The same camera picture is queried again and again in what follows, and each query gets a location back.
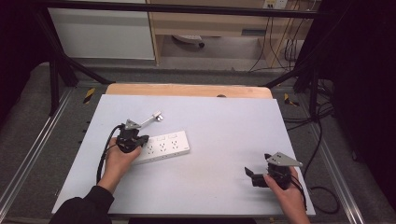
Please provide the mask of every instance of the power strip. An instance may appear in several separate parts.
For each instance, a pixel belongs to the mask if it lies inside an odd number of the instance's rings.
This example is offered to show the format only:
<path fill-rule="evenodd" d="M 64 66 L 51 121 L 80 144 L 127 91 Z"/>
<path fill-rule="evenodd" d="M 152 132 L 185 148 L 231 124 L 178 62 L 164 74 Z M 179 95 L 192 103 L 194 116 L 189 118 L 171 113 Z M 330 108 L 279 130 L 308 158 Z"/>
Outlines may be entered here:
<path fill-rule="evenodd" d="M 148 139 L 133 165 L 181 156 L 189 152 L 190 146 L 184 131 L 158 135 Z"/>

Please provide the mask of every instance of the human hand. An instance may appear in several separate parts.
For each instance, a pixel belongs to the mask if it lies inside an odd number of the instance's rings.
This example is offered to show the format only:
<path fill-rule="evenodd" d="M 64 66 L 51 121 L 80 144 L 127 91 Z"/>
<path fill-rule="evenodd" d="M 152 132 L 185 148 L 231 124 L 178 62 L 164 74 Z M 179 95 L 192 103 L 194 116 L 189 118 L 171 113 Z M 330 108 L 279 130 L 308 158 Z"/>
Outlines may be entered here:
<path fill-rule="evenodd" d="M 290 171 L 291 175 L 298 180 L 294 167 L 290 167 Z M 296 186 L 290 184 L 288 189 L 283 190 L 271 176 L 264 175 L 264 180 L 279 200 L 280 207 L 289 223 L 310 223 L 305 212 L 303 196 Z"/>
<path fill-rule="evenodd" d="M 117 146 L 116 140 L 117 138 L 110 139 L 110 149 L 106 154 L 105 173 L 97 184 L 111 193 L 114 193 L 120 180 L 131 166 L 131 163 L 140 155 L 142 150 L 142 147 L 137 147 L 130 153 L 123 153 Z"/>

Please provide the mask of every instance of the white table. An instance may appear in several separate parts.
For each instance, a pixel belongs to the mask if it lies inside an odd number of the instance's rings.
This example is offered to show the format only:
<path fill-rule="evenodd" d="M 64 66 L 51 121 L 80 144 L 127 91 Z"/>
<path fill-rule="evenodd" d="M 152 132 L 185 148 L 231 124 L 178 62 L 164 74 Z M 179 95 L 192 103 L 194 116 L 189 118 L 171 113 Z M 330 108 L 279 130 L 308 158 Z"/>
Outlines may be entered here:
<path fill-rule="evenodd" d="M 264 153 L 295 158 L 276 100 L 188 96 L 103 95 L 52 212 L 95 184 L 111 130 L 127 119 L 155 122 L 140 135 L 185 131 L 190 154 L 133 166 L 109 213 L 129 217 L 265 217 L 282 215 L 270 189 L 253 188 L 244 167 L 266 173 Z M 315 210 L 306 193 L 307 214 Z"/>

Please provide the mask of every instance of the aluminum rail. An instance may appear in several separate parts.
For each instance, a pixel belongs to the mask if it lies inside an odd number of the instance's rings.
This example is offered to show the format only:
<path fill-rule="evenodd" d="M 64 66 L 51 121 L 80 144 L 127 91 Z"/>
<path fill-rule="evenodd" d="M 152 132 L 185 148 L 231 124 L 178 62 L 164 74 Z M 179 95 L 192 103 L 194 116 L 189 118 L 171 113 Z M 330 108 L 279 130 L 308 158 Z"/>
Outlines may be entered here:
<path fill-rule="evenodd" d="M 44 145 L 46 144 L 47 140 L 52 133 L 53 128 L 55 127 L 56 123 L 59 120 L 59 117 L 64 112 L 66 108 L 67 102 L 73 92 L 74 88 L 66 88 L 64 94 L 60 100 L 60 106 L 55 111 L 52 117 L 49 117 L 46 124 L 44 125 L 43 129 L 41 130 L 40 134 L 38 135 L 37 139 L 33 143 L 32 147 L 30 148 L 29 152 L 27 153 L 25 159 L 23 160 L 20 168 L 18 169 L 17 173 L 14 175 L 12 180 L 7 186 L 7 189 L 4 191 L 3 195 L 0 198 L 0 223 L 3 222 L 6 214 L 11 207 L 12 203 L 14 202 L 17 194 L 19 193 L 24 181 L 26 180 L 27 176 L 29 175 L 30 171 L 32 170 L 35 161 L 37 160 L 38 156 L 40 155 L 41 150 L 43 149 Z"/>

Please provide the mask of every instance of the black metal pole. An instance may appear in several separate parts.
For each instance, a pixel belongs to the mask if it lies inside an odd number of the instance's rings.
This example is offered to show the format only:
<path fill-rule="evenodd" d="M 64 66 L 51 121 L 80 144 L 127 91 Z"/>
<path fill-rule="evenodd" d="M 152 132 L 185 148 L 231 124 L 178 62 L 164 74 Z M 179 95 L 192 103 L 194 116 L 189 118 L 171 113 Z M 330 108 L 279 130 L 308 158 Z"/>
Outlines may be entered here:
<path fill-rule="evenodd" d="M 63 53 L 63 58 L 69 63 L 71 64 L 73 67 L 77 68 L 79 71 L 81 71 L 82 73 L 84 73 L 85 75 L 95 79 L 96 81 L 100 82 L 101 84 L 111 84 L 111 83 L 115 83 L 115 81 L 110 81 L 107 80 L 99 75 L 97 75 L 96 73 L 94 73 L 93 71 L 89 70 L 88 68 L 84 67 L 82 64 L 77 63 L 76 61 L 74 61 L 73 59 L 69 58 L 66 54 Z"/>
<path fill-rule="evenodd" d="M 42 10 L 40 10 L 39 8 L 31 8 L 31 13 L 35 18 L 35 21 L 39 25 L 41 31 L 43 32 L 44 36 L 49 42 L 49 54 L 52 56 L 52 60 L 55 60 L 57 63 L 57 71 L 62 76 L 64 84 L 66 86 L 76 86 L 78 80 L 70 66 L 64 63 L 61 55 L 61 53 L 64 51 L 62 50 L 62 47 L 58 43 L 57 39 L 54 37 L 51 29 L 49 28 L 46 20 L 44 19 Z"/>
<path fill-rule="evenodd" d="M 332 17 L 329 12 L 317 11 L 295 11 L 265 8 L 247 7 L 205 7 L 184 5 L 162 5 L 162 4 L 137 4 L 137 3 L 114 3 L 114 2 L 87 2 L 87 1 L 64 1 L 64 0 L 37 0 L 34 4 L 42 7 L 74 8 L 90 10 L 112 10 L 112 11 L 144 11 L 144 12 L 172 12 L 172 13 L 194 13 L 214 15 L 235 15 L 255 17 L 280 17 L 300 19 L 325 19 Z"/>
<path fill-rule="evenodd" d="M 309 96 L 309 115 L 314 122 L 318 121 L 318 114 L 317 114 L 317 99 L 318 99 L 318 77 L 319 72 L 318 68 L 314 68 L 312 72 L 312 79 L 311 79 L 311 92 Z"/>
<path fill-rule="evenodd" d="M 281 77 L 278 77 L 278 78 L 268 82 L 267 84 L 260 85 L 259 87 L 266 87 L 268 89 L 271 89 L 271 88 L 275 87 L 276 85 L 288 80 L 291 77 L 299 77 L 302 72 L 305 72 L 304 65 L 302 65 L 298 68 L 294 68 L 294 70 L 289 71 L 287 74 L 282 75 Z"/>

